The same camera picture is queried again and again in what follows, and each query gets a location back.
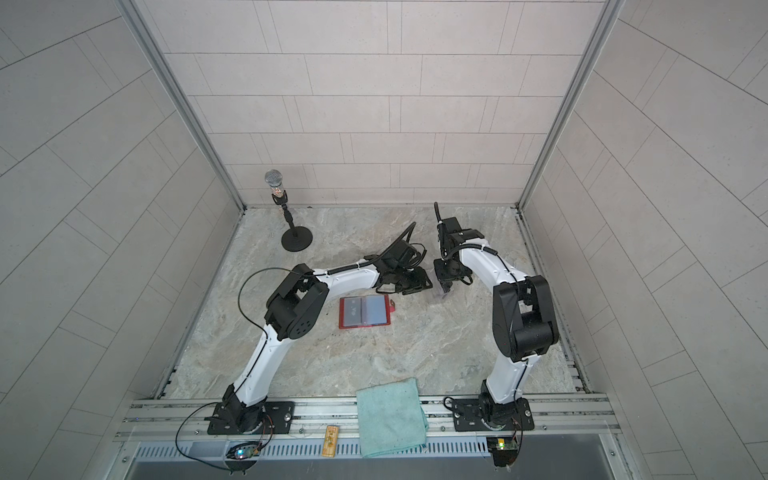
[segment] round black base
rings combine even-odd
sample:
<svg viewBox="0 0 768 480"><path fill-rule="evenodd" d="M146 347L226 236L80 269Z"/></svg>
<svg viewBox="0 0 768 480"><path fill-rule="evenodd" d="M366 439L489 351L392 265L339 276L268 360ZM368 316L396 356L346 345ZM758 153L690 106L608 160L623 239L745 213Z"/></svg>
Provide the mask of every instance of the round black base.
<svg viewBox="0 0 768 480"><path fill-rule="evenodd" d="M295 237L290 229L283 233L283 248L289 252L300 252L312 243L312 232L309 228L296 227L296 232L297 235Z"/></svg>

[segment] wire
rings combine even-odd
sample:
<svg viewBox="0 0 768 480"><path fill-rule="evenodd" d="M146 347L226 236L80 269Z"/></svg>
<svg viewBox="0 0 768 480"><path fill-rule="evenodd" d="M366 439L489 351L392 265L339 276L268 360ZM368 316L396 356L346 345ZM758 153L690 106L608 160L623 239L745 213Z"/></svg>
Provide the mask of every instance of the wire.
<svg viewBox="0 0 768 480"><path fill-rule="evenodd" d="M208 463L205 460L201 460L199 458L194 458L193 456L187 455L186 453L182 452L181 448L179 448L179 432L181 432L181 427L183 427L184 424L187 423L187 420L192 418L192 415L194 415L195 413L198 413L200 410L204 409L207 406L216 405L217 403L218 402L206 403L205 405L201 406L200 408L198 408L197 410L192 412L187 418L185 418L184 421L181 423L181 425L179 425L179 429L176 431L176 438L174 439L174 444L176 445L176 450L180 454L182 454L182 456L187 457L188 459L194 460L196 462L204 463L205 465L208 465L209 467L214 467L217 470L224 470L225 472L230 472L231 473L233 471L231 468L220 467L219 465L214 465L213 463Z"/></svg>

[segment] gray tile wall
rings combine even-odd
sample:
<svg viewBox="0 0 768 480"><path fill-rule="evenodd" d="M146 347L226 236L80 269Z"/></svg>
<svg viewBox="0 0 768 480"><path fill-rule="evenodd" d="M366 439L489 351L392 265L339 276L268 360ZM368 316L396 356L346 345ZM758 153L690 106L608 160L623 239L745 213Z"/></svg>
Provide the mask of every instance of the gray tile wall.
<svg viewBox="0 0 768 480"><path fill-rule="evenodd" d="M137 5L249 204L517 201L602 8Z"/></svg>
<svg viewBox="0 0 768 480"><path fill-rule="evenodd" d="M525 210L646 478L768 474L767 31L627 0Z"/></svg>
<svg viewBox="0 0 768 480"><path fill-rule="evenodd" d="M111 0L0 5L0 476L81 478L237 217Z"/></svg>

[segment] marble floor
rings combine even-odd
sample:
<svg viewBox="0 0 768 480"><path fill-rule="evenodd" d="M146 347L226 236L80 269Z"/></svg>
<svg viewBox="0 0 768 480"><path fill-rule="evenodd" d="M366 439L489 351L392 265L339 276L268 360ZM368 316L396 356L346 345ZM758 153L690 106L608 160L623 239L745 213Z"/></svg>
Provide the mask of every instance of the marble floor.
<svg viewBox="0 0 768 480"><path fill-rule="evenodd" d="M166 398L220 398L242 372L260 330L237 311L237 291L253 271L266 266L291 268L306 263L332 268L379 253L412 221L412 242L423 243L429 268L439 255L431 207L302 208L293 210L297 225L310 228L312 245L286 252L286 229L276 208L250 209L236 233L222 270L201 312ZM509 263L532 271L528 253L509 207L442 207L464 228L483 232ZM250 318L263 324L264 303L285 277L281 271L255 276L241 303ZM358 389L416 377L423 395L475 394L493 368L497 347L491 334L491 293L476 282L455 284L443 300L429 291L392 296L392 324L339 329L339 301L328 300L315 327L297 340L270 385L270 396L353 396ZM560 345L554 345L531 373L525 391L573 392Z"/></svg>

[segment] teal towel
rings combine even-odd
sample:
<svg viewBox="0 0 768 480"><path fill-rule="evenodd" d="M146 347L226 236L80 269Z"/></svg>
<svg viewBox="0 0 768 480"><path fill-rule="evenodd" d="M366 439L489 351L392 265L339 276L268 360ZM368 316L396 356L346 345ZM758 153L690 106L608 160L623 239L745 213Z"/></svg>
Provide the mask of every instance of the teal towel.
<svg viewBox="0 0 768 480"><path fill-rule="evenodd" d="M357 391L362 456L376 457L427 443L427 416L416 379Z"/></svg>

